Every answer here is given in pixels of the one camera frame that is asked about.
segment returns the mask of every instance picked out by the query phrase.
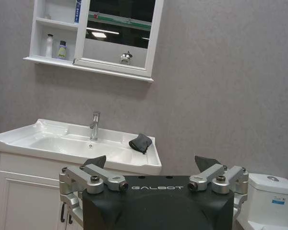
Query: white sink basin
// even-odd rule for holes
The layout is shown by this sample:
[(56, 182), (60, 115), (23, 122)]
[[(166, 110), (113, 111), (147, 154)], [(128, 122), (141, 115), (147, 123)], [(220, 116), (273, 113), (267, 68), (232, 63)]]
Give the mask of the white sink basin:
[(98, 141), (89, 139), (90, 129), (62, 122), (39, 119), (35, 124), (0, 134), (0, 151), (83, 163), (106, 155), (105, 167), (134, 173), (159, 175), (161, 162), (155, 138), (146, 154), (130, 148), (136, 134), (100, 128)]

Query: gray cloth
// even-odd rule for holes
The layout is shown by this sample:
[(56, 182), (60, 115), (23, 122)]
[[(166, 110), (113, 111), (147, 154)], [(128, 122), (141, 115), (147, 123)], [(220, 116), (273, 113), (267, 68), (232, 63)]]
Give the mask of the gray cloth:
[(140, 133), (136, 139), (129, 141), (129, 145), (136, 151), (139, 151), (143, 154), (146, 153), (148, 147), (152, 144), (152, 140), (145, 136), (144, 134)]

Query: bottle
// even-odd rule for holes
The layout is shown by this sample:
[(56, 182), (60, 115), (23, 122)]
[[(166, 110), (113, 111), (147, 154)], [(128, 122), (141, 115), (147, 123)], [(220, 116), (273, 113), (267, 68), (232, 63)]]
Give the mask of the bottle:
[(58, 59), (66, 59), (66, 42), (65, 41), (60, 41)]
[(48, 34), (47, 42), (46, 42), (46, 57), (52, 58), (52, 45), (53, 45), (53, 35)]
[(76, 0), (75, 23), (79, 23), (81, 0)]

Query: white bottle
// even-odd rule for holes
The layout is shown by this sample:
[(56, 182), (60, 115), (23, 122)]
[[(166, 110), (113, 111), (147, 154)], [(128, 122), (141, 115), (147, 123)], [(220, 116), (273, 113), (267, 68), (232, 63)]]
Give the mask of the white bottle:
[(47, 38), (47, 45), (46, 45), (46, 57), (50, 57), (52, 58), (52, 46), (53, 46), (53, 39), (52, 39), (53, 35), (52, 34), (48, 34), (48, 38)]

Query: white cabinet frame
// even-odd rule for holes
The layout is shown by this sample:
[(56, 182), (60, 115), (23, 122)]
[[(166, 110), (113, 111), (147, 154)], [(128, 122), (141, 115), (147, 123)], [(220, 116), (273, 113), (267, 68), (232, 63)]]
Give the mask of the white cabinet frame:
[(87, 20), (89, 14), (90, 0), (82, 0), (80, 20), (77, 32), (76, 39), (76, 48), (75, 48), (75, 65), (86, 66), (96, 69), (103, 69), (107, 71), (113, 71), (122, 73), (123, 75), (138, 75), (144, 77), (151, 77), (153, 70), (153, 63), (155, 59), (156, 45), (158, 39), (158, 33), (160, 28), (161, 14), (163, 9), (164, 0), (156, 0), (154, 15), (152, 20), (152, 26), (150, 31), (149, 43), (147, 48), (145, 67), (136, 67), (136, 66), (127, 66), (119, 63), (89, 59), (83, 57), (84, 52), (84, 41), (85, 41), (85, 32), (87, 27)]

